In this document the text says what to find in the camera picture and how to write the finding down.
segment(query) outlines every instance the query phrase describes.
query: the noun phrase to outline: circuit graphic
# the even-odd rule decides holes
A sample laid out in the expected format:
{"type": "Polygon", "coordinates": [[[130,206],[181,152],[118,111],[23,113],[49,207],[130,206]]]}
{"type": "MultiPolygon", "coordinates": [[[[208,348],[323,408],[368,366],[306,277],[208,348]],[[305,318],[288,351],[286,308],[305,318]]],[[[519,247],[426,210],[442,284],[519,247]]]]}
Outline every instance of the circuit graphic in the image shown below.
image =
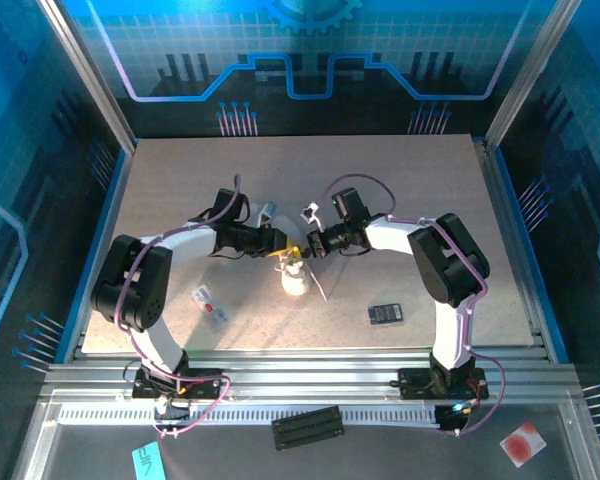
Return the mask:
{"type": "Polygon", "coordinates": [[[327,33],[339,28],[343,20],[353,18],[352,11],[362,7],[360,0],[262,0],[262,7],[282,28],[295,33],[327,33]]]}

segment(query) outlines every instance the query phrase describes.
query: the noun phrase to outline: green sticky note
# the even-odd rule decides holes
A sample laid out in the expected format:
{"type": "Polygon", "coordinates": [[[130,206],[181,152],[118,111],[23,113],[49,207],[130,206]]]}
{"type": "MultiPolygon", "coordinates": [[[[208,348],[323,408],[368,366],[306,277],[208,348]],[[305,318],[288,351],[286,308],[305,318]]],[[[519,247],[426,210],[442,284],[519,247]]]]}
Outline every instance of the green sticky note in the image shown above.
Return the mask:
{"type": "Polygon", "coordinates": [[[158,442],[134,450],[131,456],[137,480],[166,480],[158,442]]]}

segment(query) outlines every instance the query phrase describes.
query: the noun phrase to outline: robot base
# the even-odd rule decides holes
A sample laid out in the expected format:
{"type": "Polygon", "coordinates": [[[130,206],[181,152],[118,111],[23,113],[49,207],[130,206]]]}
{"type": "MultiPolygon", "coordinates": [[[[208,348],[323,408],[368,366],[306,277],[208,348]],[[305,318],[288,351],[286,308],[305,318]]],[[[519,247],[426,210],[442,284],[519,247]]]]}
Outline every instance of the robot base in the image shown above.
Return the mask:
{"type": "Polygon", "coordinates": [[[398,380],[391,381],[390,385],[400,389],[400,398],[403,400],[471,400],[476,394],[466,382],[469,379],[480,386],[481,400],[489,398],[482,368],[474,368],[464,381],[451,385],[445,393],[434,388],[429,368],[402,368],[398,370],[398,380]]]}
{"type": "MultiPolygon", "coordinates": [[[[183,368],[179,370],[179,373],[185,377],[207,377],[221,375],[222,370],[215,368],[183,368]]],[[[217,380],[191,384],[192,382],[180,382],[180,388],[186,388],[186,391],[179,394],[176,392],[176,385],[173,380],[158,378],[152,375],[146,367],[141,367],[136,373],[131,398],[159,398],[165,393],[173,395],[174,398],[205,400],[215,400],[220,396],[221,387],[220,382],[217,380]]]]}

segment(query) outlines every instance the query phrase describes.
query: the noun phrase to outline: gear logo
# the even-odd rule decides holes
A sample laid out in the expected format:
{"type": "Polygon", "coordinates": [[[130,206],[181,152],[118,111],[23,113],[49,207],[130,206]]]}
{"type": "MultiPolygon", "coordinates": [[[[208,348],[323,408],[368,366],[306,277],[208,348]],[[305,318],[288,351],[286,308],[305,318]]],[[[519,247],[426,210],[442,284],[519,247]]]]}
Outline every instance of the gear logo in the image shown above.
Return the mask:
{"type": "Polygon", "coordinates": [[[311,35],[316,31],[327,33],[329,27],[339,28],[342,20],[353,18],[352,11],[362,7],[360,0],[263,0],[269,16],[278,20],[280,27],[289,27],[295,33],[301,30],[311,35]]]}

